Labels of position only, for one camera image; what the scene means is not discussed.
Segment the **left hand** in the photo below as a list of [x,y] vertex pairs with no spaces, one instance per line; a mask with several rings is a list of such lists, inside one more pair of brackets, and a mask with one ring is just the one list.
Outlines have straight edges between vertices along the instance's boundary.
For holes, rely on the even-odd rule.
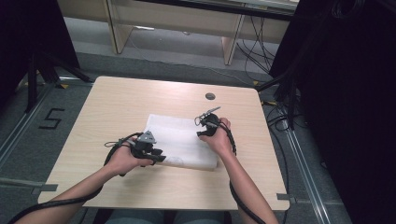
[[111,156],[106,166],[111,168],[115,175],[120,175],[130,172],[136,166],[148,166],[152,163],[152,160],[135,158],[130,148],[120,147],[114,152],[113,156]]

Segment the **person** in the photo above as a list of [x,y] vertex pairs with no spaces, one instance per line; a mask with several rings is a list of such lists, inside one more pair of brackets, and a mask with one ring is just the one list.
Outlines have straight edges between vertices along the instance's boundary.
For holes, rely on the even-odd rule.
[[[226,118],[220,119],[221,125],[226,125],[227,128],[231,129],[231,122]],[[236,156],[231,150],[231,143],[227,136],[227,133],[217,128],[213,136],[201,135],[200,139],[207,142],[210,148],[215,151],[224,163],[230,180],[233,184],[233,188],[242,202],[259,218],[265,223],[273,224],[277,223],[276,216],[269,206],[268,202],[260,193],[259,189],[254,184],[248,173],[242,167]],[[151,165],[151,160],[137,159],[132,154],[128,147],[120,147],[111,157],[107,165],[99,169],[94,174],[88,176],[71,189],[68,189],[64,193],[53,198],[52,201],[73,199],[93,193],[100,187],[102,187],[108,180],[119,174],[126,174],[132,171],[135,167]],[[57,207],[45,208],[42,210],[34,211],[26,216],[22,217],[17,223],[67,223],[78,209],[84,203],[75,203]],[[158,223],[149,222],[141,216],[145,215],[145,212],[140,211],[140,217],[133,217],[130,214],[126,214],[126,210],[115,210],[115,213],[110,217],[108,223],[138,223],[138,219],[141,219],[140,223]],[[256,223],[250,218],[241,208],[238,209],[239,214],[244,223]],[[159,215],[162,215],[161,211],[154,211]],[[216,212],[204,212],[200,213],[198,217],[188,214],[184,217],[190,219],[185,220],[184,223],[210,223],[210,219],[216,222],[219,217],[219,213]],[[176,222],[183,223],[183,217]]]

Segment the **floor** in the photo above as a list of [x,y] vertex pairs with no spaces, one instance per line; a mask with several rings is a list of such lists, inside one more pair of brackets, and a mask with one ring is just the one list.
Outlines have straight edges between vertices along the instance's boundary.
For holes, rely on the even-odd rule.
[[[256,82],[263,83],[271,78],[266,75],[259,66],[251,61],[240,49],[235,51],[231,65],[225,65],[222,55],[221,40],[218,36],[188,34],[183,32],[165,30],[145,30],[134,29],[122,54],[114,54],[111,47],[111,40],[106,23],[96,21],[82,21],[65,18],[66,25],[73,40],[81,70],[90,77],[100,75],[117,77],[139,77],[148,79],[164,79],[174,81],[188,81],[197,83],[209,83],[217,85],[229,85],[240,87],[253,87]],[[260,52],[260,48],[254,41],[245,41],[247,48],[243,46],[242,40],[238,41],[243,50],[253,49]],[[265,47],[276,55],[277,44],[265,43]],[[72,77],[62,69],[59,74],[64,77]],[[39,87],[41,92],[45,91],[45,86]],[[37,112],[36,119],[29,126],[36,127],[42,125],[42,119],[47,115],[47,111],[54,107],[67,107],[67,116],[63,120],[64,125],[52,132],[56,135],[57,141],[47,143],[48,147],[61,150],[68,132],[72,128],[78,111],[82,107],[90,91],[89,85],[76,81],[70,85],[68,91],[59,88],[53,89],[49,96],[56,96],[56,100],[46,100]],[[263,101],[274,101],[273,93],[276,86],[259,93]],[[26,88],[23,86],[10,101],[6,111],[1,112],[0,130],[1,142],[6,141],[10,131],[23,116],[25,104],[17,104],[26,100]],[[351,223],[347,211],[338,196],[332,180],[325,167],[320,164],[320,155],[315,142],[309,132],[309,126],[304,122],[304,116],[295,119],[295,136],[299,148],[293,148],[290,144],[290,136],[282,131],[283,121],[279,113],[282,107],[263,106],[264,115],[267,117],[270,129],[273,131],[273,143],[278,157],[285,185],[291,197],[290,209],[287,212],[276,211],[276,217],[280,223]],[[304,113],[303,108],[299,108],[299,113]],[[51,165],[56,161],[57,153],[53,151],[42,151],[40,153],[49,156],[51,162],[44,162],[36,155],[36,152],[29,154],[30,159],[26,159],[26,154],[31,148],[43,148],[42,142],[46,135],[41,133],[35,139],[22,139],[14,149],[14,153],[4,164],[0,164],[0,177],[30,180],[34,182],[45,182],[50,172]],[[303,155],[306,168],[305,171],[297,160]],[[17,171],[15,167],[18,161],[26,161]],[[324,213],[318,213],[316,202],[312,200],[311,191],[307,189],[306,179],[303,176],[306,172],[312,176],[315,191],[323,201]],[[11,187],[1,184],[0,188],[0,222],[15,215],[26,204],[34,204],[37,195],[32,194],[31,187]],[[20,200],[12,208],[7,207],[7,202],[12,203],[15,198]],[[81,209],[72,223],[92,223],[96,209]],[[232,213],[233,223],[241,223],[239,216]]]

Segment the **gray carpet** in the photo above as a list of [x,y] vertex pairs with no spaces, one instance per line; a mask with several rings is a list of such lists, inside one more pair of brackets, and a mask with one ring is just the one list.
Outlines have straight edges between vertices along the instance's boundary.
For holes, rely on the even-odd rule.
[[[186,65],[171,65],[166,63],[153,63],[144,60],[114,58],[109,56],[91,55],[79,53],[78,59],[82,71],[95,79],[100,75],[116,77],[136,77],[159,80],[172,80],[193,83],[217,84],[226,86],[252,86],[252,80],[244,71],[216,69],[213,72],[204,68],[196,68]],[[61,76],[70,76],[63,70],[58,70]],[[261,74],[251,74],[257,78],[263,78]],[[45,182],[50,170],[63,144],[78,116],[84,101],[91,89],[89,86],[80,86],[81,81],[75,81],[67,89],[53,89],[42,105],[38,114],[32,121],[22,140],[18,143],[7,162],[0,168],[0,177],[23,179]],[[273,100],[273,92],[276,87],[263,91],[260,94],[263,100]],[[18,121],[23,113],[26,100],[26,89],[21,89],[14,98],[10,99],[8,107],[0,114],[2,130],[0,140],[4,141],[7,134]],[[52,112],[52,117],[61,119],[56,129],[40,129],[39,127],[50,127],[54,125],[53,120],[45,120],[52,108],[60,108],[64,111]],[[263,111],[268,115],[273,108],[264,106]],[[270,118],[278,116],[276,112]],[[297,118],[296,122],[304,126],[304,118]],[[317,217],[309,201],[304,181],[298,169],[296,161],[290,150],[287,136],[283,132],[274,129],[277,138],[285,153],[287,166],[275,136],[273,143],[276,149],[279,166],[285,183],[289,182],[290,195],[296,198],[297,203],[292,203],[287,214],[286,223],[318,223]],[[296,126],[296,133],[304,154],[311,168],[311,172],[318,184],[322,198],[326,202],[332,223],[350,223],[344,206],[339,199],[332,180],[326,169],[320,166],[320,155],[312,139],[309,129]],[[10,187],[0,185],[0,223],[6,223],[22,208],[36,203],[37,195],[32,195],[32,188]],[[85,214],[85,209],[76,215],[72,223],[79,223]],[[90,208],[84,217],[83,223],[92,223],[96,210]],[[233,223],[241,223],[239,216],[232,213]],[[283,222],[285,213],[276,212],[280,223]]]

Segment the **wooden table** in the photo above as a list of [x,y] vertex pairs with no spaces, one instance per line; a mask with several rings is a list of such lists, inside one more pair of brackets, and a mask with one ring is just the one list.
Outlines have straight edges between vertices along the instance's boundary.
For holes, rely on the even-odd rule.
[[[205,95],[212,92],[215,100]],[[220,105],[219,117],[232,123],[238,160],[274,210],[286,210],[289,201],[258,93],[253,89],[120,77],[99,77],[49,176],[55,192],[42,192],[43,203],[98,170],[116,141],[145,129],[149,114],[194,119]],[[85,203],[91,207],[235,210],[229,177],[221,161],[215,171],[155,165],[135,168],[125,177],[108,181],[100,195]]]

